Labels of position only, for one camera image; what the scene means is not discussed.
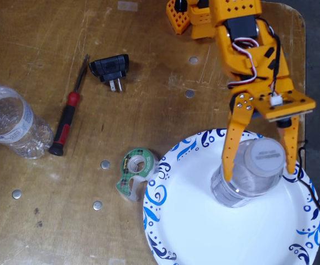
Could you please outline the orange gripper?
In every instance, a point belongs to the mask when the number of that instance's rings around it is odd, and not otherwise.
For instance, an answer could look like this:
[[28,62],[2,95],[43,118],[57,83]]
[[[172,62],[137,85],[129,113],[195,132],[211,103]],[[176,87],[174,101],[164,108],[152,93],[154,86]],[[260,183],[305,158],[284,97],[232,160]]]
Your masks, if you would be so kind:
[[[290,73],[279,36],[259,15],[218,15],[217,46],[222,71],[231,78],[227,87],[232,95],[239,94],[234,98],[222,153],[224,178],[230,182],[240,139],[253,116],[250,94],[280,94],[277,83],[289,79]],[[289,118],[285,124],[290,126],[286,128],[279,127],[282,121],[277,124],[280,143],[286,152],[286,168],[293,174],[299,117]]]

